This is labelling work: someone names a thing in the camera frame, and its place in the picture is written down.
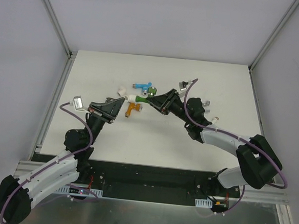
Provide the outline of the second white elbow fitting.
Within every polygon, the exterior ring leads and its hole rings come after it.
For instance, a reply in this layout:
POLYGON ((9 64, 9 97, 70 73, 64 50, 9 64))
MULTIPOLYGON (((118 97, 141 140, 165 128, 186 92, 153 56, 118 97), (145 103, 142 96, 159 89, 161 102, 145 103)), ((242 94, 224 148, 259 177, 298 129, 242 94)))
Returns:
POLYGON ((125 97, 126 96, 126 93, 127 93, 127 90, 124 86, 119 86, 118 88, 118 91, 117 91, 117 94, 120 96, 120 97, 125 97))

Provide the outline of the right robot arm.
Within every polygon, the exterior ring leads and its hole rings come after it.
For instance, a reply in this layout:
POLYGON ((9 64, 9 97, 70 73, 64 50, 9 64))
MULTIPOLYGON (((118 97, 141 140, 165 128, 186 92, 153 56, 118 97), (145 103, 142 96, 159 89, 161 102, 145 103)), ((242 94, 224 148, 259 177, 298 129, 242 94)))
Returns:
POLYGON ((282 164, 262 135, 254 137, 230 136, 206 120, 205 108, 200 98, 181 101, 175 89, 157 95, 154 87, 148 88, 147 102, 163 115, 169 113, 184 121, 188 135, 199 143, 216 146, 238 159, 235 168, 220 170, 211 181, 212 193, 222 196, 237 185, 261 189, 282 170, 282 164))

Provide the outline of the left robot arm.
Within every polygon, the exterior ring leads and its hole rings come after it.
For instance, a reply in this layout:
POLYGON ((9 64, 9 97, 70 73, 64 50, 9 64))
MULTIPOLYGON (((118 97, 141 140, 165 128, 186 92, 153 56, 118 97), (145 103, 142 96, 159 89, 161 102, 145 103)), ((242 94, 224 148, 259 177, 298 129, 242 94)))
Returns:
POLYGON ((89 179, 89 157, 93 143, 106 123, 117 118, 123 97, 108 97, 103 103, 91 102, 84 108, 81 96, 63 103, 59 109, 80 121, 84 128, 65 134, 65 149, 42 166, 19 177, 6 176, 0 183, 0 224, 19 224, 43 199, 55 190, 89 179))

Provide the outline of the green faucet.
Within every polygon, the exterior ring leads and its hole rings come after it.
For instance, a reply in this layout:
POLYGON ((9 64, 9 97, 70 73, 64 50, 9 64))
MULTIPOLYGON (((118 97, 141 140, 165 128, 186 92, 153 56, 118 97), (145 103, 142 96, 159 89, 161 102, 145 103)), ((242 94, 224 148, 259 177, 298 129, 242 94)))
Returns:
POLYGON ((136 96, 135 101, 136 102, 143 102, 148 103, 148 98, 154 97, 157 94, 157 89, 154 86, 149 87, 142 96, 136 96))

